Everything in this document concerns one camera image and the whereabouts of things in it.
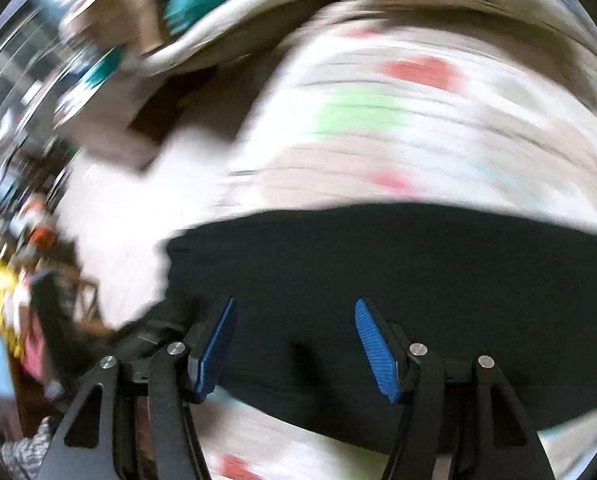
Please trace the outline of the black pants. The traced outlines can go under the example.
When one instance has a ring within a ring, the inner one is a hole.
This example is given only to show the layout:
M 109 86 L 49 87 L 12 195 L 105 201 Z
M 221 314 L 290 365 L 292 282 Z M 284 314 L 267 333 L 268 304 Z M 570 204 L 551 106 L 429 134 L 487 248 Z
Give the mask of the black pants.
M 361 298 L 439 356 L 491 356 L 538 429 L 597 408 L 597 235 L 385 203 L 214 222 L 165 250 L 164 299 L 124 333 L 189 327 L 213 300 L 233 298 L 238 323 L 219 383 L 289 424 L 390 451 L 399 408 L 380 393 L 357 335 Z

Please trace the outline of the patterned heart bedspread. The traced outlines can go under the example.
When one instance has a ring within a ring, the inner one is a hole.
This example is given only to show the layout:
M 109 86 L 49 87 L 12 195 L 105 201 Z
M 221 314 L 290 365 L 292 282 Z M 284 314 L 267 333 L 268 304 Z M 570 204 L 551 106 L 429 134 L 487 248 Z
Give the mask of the patterned heart bedspread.
M 289 38 L 219 204 L 170 240 L 267 211 L 385 203 L 597 235 L 595 49 L 514 18 L 328 6 Z M 289 424 L 220 384 L 193 415 L 218 479 L 380 479 L 393 448 Z M 597 408 L 533 427 L 552 479 L 597 479 Z

